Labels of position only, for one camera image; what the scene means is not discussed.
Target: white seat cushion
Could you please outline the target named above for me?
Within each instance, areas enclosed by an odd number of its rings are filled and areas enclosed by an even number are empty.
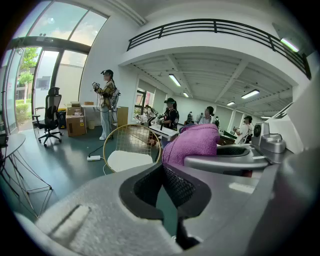
[[[108,165],[116,172],[128,170],[133,167],[152,164],[152,157],[148,154],[139,154],[121,150],[113,151],[108,157]]]

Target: wire chair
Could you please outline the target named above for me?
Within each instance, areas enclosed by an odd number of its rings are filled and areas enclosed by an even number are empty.
[[[108,139],[112,136],[116,138],[116,147],[107,159],[106,146]],[[154,159],[151,155],[152,144],[154,144],[152,140],[159,142]],[[118,127],[109,134],[103,145],[103,159],[114,173],[137,166],[158,163],[160,157],[161,143],[158,137],[151,129],[140,124],[126,124]]]

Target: power strip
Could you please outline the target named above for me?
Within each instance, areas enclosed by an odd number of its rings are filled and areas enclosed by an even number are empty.
[[[92,155],[92,156],[88,156],[87,158],[87,161],[98,161],[101,159],[101,156],[100,155]]]

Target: purple towel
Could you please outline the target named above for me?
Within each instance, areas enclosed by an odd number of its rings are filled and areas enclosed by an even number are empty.
[[[219,139],[215,124],[183,127],[179,137],[164,148],[162,162],[183,166],[187,156],[215,156]]]

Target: woman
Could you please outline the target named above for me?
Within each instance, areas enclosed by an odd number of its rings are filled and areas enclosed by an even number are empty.
[[[154,108],[150,107],[149,105],[146,105],[145,109],[147,111],[148,127],[150,127],[151,126],[151,121],[154,120],[157,117],[158,112]]]
[[[243,125],[240,127],[239,130],[236,128],[233,129],[233,131],[238,136],[234,142],[234,144],[245,144],[247,137],[252,134],[252,117],[250,115],[246,116],[243,120]]]
[[[166,111],[164,113],[164,119],[162,121],[163,126],[177,131],[179,122],[179,112],[177,111],[177,102],[173,98],[168,98],[164,101],[166,103]]]
[[[212,124],[214,122],[213,116],[214,108],[212,106],[208,106],[204,111],[204,115],[201,115],[198,119],[198,125]]]
[[[102,125],[102,134],[99,138],[100,141],[106,140],[111,132],[111,122],[112,122],[112,106],[110,104],[110,99],[113,93],[116,91],[115,81],[113,79],[114,73],[112,70],[104,70],[101,72],[103,74],[103,80],[106,81],[104,89],[100,87],[95,87],[94,91],[100,95],[100,102],[102,101],[100,116]]]

